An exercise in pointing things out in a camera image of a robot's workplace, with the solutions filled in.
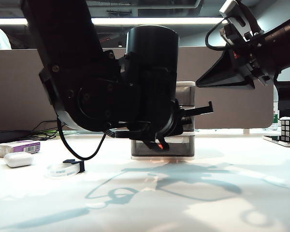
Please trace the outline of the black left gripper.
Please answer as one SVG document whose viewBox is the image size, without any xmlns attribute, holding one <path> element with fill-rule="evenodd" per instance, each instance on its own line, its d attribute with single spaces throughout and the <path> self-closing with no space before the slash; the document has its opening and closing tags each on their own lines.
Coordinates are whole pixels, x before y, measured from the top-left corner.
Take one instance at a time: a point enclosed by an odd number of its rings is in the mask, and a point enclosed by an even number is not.
<svg viewBox="0 0 290 232">
<path fill-rule="evenodd" d="M 192 107 L 185 109 L 179 106 L 175 113 L 176 126 L 170 133 L 170 136 L 181 135 L 184 132 L 193 132 L 195 130 L 195 116 L 210 114 L 213 112 L 212 102 L 209 101 L 207 106 Z"/>
</svg>

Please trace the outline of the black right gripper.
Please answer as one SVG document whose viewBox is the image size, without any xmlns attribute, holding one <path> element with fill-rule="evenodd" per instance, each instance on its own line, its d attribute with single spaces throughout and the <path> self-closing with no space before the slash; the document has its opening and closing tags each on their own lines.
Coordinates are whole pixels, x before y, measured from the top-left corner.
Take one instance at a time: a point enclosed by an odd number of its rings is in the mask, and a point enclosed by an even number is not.
<svg viewBox="0 0 290 232">
<path fill-rule="evenodd" d="M 257 34 L 245 41 L 242 37 L 232 40 L 230 51 L 224 51 L 214 65 L 197 81 L 201 88 L 255 89 L 254 81 L 263 85 L 274 82 L 278 70 L 274 48 L 277 39 Z"/>
</svg>

